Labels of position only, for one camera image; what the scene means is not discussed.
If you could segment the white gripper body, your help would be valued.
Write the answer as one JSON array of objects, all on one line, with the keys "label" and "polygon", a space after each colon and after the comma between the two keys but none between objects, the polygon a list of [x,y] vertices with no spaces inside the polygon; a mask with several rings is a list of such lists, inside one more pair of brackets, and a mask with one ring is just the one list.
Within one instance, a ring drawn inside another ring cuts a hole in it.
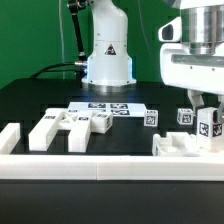
[{"label": "white gripper body", "polygon": [[160,49],[161,78],[166,85],[224,95],[224,43],[214,55],[190,55],[189,47],[166,43]]}]

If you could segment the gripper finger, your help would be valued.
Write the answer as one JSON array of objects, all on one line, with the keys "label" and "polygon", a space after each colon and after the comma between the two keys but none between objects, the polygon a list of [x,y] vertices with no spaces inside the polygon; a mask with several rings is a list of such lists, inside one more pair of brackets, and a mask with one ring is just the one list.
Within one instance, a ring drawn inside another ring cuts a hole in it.
[{"label": "gripper finger", "polygon": [[219,107],[217,109],[218,117],[222,117],[222,112],[224,111],[224,95],[218,96]]},{"label": "gripper finger", "polygon": [[193,116],[197,116],[197,109],[204,106],[204,100],[202,98],[202,92],[197,90],[187,90],[188,99],[192,105]]}]

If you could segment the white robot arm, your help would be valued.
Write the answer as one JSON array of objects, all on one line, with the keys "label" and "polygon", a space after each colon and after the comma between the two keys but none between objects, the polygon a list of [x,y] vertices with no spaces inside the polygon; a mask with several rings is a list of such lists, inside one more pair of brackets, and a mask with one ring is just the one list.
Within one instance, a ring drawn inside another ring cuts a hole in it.
[{"label": "white robot arm", "polygon": [[[224,123],[224,0],[164,0],[179,16],[163,25],[158,38],[160,74],[166,85],[184,88],[193,107],[201,94],[213,93],[220,105],[216,120]],[[126,14],[112,0],[87,0],[93,15],[93,52],[83,82],[102,90],[136,82],[127,54]]]}]

